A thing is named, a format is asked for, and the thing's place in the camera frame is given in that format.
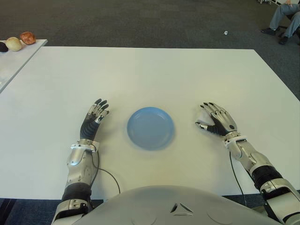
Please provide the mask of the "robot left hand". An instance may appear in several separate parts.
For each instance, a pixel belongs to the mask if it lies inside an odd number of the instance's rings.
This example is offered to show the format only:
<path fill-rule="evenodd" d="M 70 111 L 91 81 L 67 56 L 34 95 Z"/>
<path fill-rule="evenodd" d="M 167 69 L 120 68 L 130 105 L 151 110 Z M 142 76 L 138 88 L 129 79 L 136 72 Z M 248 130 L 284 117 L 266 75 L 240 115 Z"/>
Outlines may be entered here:
<path fill-rule="evenodd" d="M 107 100 L 98 99 L 88 110 L 81 125 L 80 139 L 94 140 L 101 121 L 109 114 Z"/>

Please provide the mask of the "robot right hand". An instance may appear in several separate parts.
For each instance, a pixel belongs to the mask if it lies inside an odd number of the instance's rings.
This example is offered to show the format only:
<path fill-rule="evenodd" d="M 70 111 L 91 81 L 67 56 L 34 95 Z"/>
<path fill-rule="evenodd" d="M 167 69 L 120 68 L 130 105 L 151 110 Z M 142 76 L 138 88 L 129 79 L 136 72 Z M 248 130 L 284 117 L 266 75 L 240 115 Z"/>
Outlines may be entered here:
<path fill-rule="evenodd" d="M 214 125 L 209 125 L 204 122 L 196 121 L 195 124 L 200 129 L 221 136 L 226 136 L 230 132 L 237 131 L 237 125 L 234 119 L 224 108 L 212 102 L 204 102 L 200 107 L 205 110 L 214 122 Z"/>

